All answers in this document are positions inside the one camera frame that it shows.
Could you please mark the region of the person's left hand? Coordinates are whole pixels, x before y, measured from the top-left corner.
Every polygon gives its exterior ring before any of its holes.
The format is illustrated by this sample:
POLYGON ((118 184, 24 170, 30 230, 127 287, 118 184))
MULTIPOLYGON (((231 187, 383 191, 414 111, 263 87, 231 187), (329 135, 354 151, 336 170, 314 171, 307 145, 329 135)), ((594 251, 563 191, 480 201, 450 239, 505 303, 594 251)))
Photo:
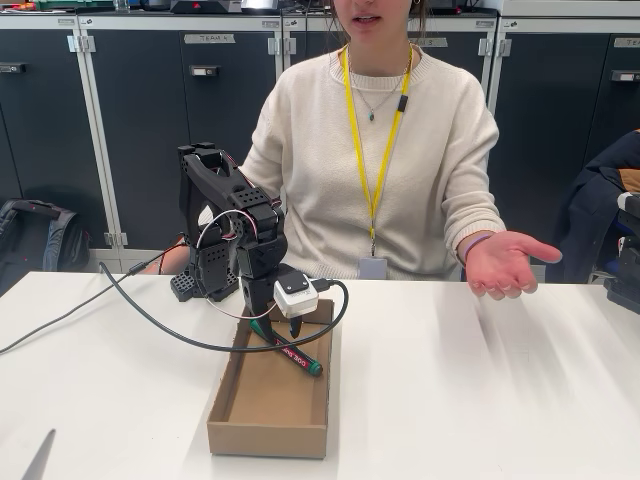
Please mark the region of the person's left hand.
POLYGON ((494 300, 534 293, 538 283, 529 259, 558 263, 562 253, 531 236, 513 232, 480 231, 469 235, 457 247, 472 292, 494 300))

